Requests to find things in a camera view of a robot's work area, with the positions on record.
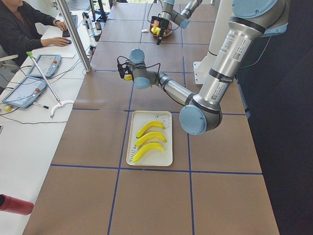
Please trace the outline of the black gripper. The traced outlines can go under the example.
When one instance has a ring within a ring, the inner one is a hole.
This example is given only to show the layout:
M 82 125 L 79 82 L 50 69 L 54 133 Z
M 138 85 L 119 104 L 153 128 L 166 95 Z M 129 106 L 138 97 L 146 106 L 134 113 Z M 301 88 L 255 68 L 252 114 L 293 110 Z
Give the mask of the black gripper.
M 119 58 L 124 58 L 125 62 L 121 64 L 119 61 Z M 131 74 L 133 76 L 133 73 L 132 73 L 131 68 L 130 68 L 130 60 L 127 57 L 118 56 L 116 60 L 117 60 L 117 69 L 118 69 L 118 72 L 119 72 L 121 79 L 124 79 L 124 77 L 127 74 Z
M 167 29 L 168 29 L 169 20 L 168 20 L 168 19 L 165 19 L 165 18 L 162 18 L 162 17 L 158 17 L 158 16 L 152 16 L 152 17 L 151 17 L 151 23 L 152 23 L 154 20 L 159 21 L 158 27 L 160 28 L 160 30 L 158 31 L 156 44 L 157 44 L 157 45 L 160 45 L 160 43 L 161 43 L 161 41 L 162 41 L 162 38 L 163 38 L 163 35 L 164 35 L 164 30 L 167 30 Z

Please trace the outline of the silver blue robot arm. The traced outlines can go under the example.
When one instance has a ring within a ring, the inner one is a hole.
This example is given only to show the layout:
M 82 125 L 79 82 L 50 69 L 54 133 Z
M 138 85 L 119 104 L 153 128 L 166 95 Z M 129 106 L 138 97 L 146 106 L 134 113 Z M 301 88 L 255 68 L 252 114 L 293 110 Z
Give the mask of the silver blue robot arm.
M 183 130 L 200 135 L 215 129 L 222 121 L 220 107 L 229 85 L 253 41 L 282 34 L 288 26 L 288 0 L 223 0 L 220 2 L 214 32 L 224 37 L 220 50 L 209 53 L 194 65 L 195 76 L 203 85 L 195 94 L 161 71 L 149 71 L 145 55 L 135 48 L 124 63 L 118 63 L 120 77 L 132 80 L 138 89 L 156 85 L 182 105 L 179 121 Z
M 162 12 L 158 16 L 151 17 L 151 23 L 155 21 L 158 23 L 160 32 L 156 34 L 157 45 L 160 45 L 164 35 L 165 30 L 168 29 L 169 23 L 173 22 L 178 27 L 185 29 L 189 24 L 189 19 L 197 7 L 202 3 L 202 0 L 191 0 L 187 6 L 182 10 L 181 13 L 174 10 L 174 0 L 165 0 L 162 7 Z

